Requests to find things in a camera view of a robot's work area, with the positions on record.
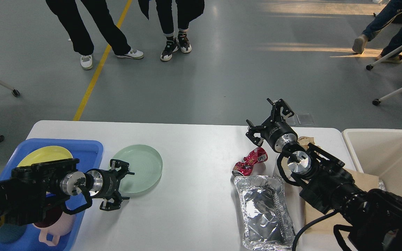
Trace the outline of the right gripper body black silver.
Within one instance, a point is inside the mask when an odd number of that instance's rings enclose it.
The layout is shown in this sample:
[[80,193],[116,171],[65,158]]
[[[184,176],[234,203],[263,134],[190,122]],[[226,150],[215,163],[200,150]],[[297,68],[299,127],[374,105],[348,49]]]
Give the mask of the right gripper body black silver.
[[296,142],[298,139],[297,134],[285,121],[265,121],[262,125],[262,138],[277,153],[281,153],[288,143]]

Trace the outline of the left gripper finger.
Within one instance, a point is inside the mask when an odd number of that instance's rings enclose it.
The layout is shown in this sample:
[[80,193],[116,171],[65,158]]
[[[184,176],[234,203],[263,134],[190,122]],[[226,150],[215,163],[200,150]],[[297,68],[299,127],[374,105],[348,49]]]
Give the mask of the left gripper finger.
[[104,199],[100,204],[99,209],[104,211],[119,210],[121,208],[122,202],[129,199],[130,197],[123,197],[123,196],[114,197],[111,199]]
[[110,172],[115,175],[115,177],[125,177],[126,175],[135,175],[129,169],[129,163],[119,160],[119,159],[111,159],[110,160]]

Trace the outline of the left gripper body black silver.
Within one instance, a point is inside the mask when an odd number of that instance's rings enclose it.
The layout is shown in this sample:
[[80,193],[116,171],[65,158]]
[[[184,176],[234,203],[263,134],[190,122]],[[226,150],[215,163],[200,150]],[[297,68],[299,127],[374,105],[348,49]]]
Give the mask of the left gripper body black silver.
[[91,198],[110,200],[118,189],[116,170],[91,169],[86,172]]

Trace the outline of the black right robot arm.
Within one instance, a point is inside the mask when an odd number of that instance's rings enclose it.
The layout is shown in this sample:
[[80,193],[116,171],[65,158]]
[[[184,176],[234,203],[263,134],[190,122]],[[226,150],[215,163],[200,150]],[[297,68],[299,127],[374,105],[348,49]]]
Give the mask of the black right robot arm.
[[323,214],[295,236],[296,250],[300,236],[309,227],[340,213],[348,225],[334,225],[333,233],[343,251],[350,248],[341,231],[359,251],[402,251],[402,197],[381,189],[363,191],[344,162],[309,143],[305,149],[295,131],[285,121],[294,116],[283,99],[272,101],[270,116],[261,125],[247,120],[247,138],[256,146],[266,141],[279,154],[276,165],[281,178],[301,187],[300,197]]

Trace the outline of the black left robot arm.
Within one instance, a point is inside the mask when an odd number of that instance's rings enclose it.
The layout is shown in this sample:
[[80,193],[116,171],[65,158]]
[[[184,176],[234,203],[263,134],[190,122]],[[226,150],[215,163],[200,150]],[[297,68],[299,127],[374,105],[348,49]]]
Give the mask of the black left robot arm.
[[102,199],[101,210],[121,208],[124,197],[119,191],[122,179],[133,175],[129,163],[111,159],[109,170],[77,169],[79,159],[68,158],[16,167],[9,179],[0,181],[0,219],[13,225],[37,223],[55,207],[75,215]]

